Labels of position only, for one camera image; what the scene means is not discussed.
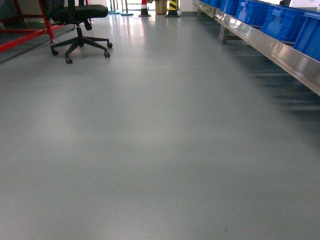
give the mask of metal shelf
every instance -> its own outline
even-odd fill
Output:
[[[228,31],[231,31],[320,95],[319,61],[220,11],[216,7],[209,6],[199,0],[193,0],[193,4],[200,12],[204,12],[221,24],[220,40],[222,42],[227,39],[223,32],[224,29],[227,29],[226,35],[228,35]]]

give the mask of yellow and black striped post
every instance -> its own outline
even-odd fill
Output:
[[[178,4],[177,0],[170,0],[168,14],[165,15],[166,18],[178,18]]]

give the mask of red metal frame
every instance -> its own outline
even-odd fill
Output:
[[[89,4],[90,4],[90,1],[89,1],[89,0],[85,0],[85,4],[86,4],[86,5],[89,5]],[[91,18],[89,18],[89,23],[90,23],[90,24],[93,24]]]
[[[13,0],[14,2],[14,5],[15,5],[15,8],[16,8],[16,11],[19,15],[18,18],[13,18],[13,19],[20,19],[21,21],[24,20],[24,17],[30,17],[30,15],[23,15],[22,12],[21,12],[21,9],[19,7],[19,4],[17,2],[17,0]],[[3,52],[3,51],[6,51],[10,48],[13,48],[19,44],[22,44],[22,43],[25,43],[31,39],[34,39],[35,37],[38,37],[42,34],[49,34],[49,37],[51,39],[51,41],[54,42],[54,30],[56,29],[59,29],[61,28],[62,26],[61,25],[55,25],[55,26],[52,26],[50,21],[47,19],[46,17],[46,14],[45,14],[45,11],[41,5],[41,2],[40,0],[38,0],[38,4],[39,4],[39,7],[40,7],[40,10],[41,10],[41,13],[42,15],[33,15],[33,17],[40,17],[40,18],[43,18],[44,20],[44,23],[45,23],[45,26],[46,26],[46,29],[1,29],[0,30],[0,34],[1,33],[14,33],[14,34],[27,34],[26,36],[22,36],[22,37],[19,37],[15,40],[12,40],[12,41],[9,41],[9,42],[6,42],[2,45],[0,45],[0,53]]]

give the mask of chair seat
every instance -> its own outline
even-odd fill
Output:
[[[93,18],[104,18],[108,15],[108,8],[99,5],[84,5],[84,6],[75,6],[75,18],[82,22],[86,19],[93,19]],[[68,7],[64,7],[62,9],[53,11],[51,13],[51,17],[54,21],[57,22],[65,22],[68,23]]]

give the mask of chair base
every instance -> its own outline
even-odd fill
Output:
[[[58,55],[58,51],[55,50],[55,48],[71,45],[69,49],[65,52],[65,61],[67,64],[72,64],[72,59],[69,57],[69,55],[77,48],[77,47],[83,47],[85,44],[91,45],[93,47],[103,49],[104,50],[104,57],[110,58],[110,53],[108,52],[108,49],[105,46],[102,46],[96,42],[107,42],[107,47],[110,49],[112,48],[112,43],[107,38],[99,38],[99,37],[90,37],[90,36],[83,36],[82,30],[79,26],[79,24],[76,25],[76,31],[78,36],[74,37],[72,39],[59,42],[57,44],[54,44],[51,46],[51,51],[54,56]]]

